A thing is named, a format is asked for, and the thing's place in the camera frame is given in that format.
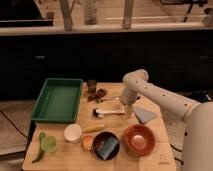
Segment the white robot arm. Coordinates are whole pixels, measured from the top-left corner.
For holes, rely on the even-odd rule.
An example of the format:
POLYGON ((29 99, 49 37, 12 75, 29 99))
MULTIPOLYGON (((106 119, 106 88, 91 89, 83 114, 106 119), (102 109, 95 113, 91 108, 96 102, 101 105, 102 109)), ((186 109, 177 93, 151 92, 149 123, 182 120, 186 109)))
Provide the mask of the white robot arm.
POLYGON ((185 123, 181 171, 213 171, 213 102, 196 100, 160 88, 148 82, 146 70, 123 76, 123 105, 135 103, 139 94, 171 112, 185 123))

